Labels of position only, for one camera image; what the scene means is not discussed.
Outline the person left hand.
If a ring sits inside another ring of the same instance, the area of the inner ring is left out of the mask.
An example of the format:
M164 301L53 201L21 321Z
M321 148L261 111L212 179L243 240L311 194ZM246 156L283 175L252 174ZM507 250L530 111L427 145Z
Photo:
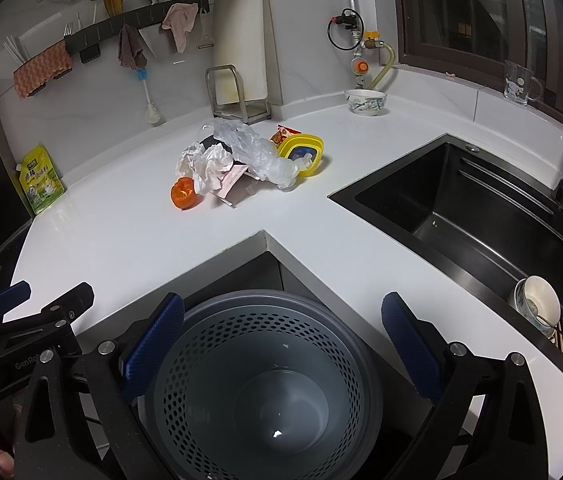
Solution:
M15 474L14 458L7 452L0 450L0 476L5 480L12 480Z

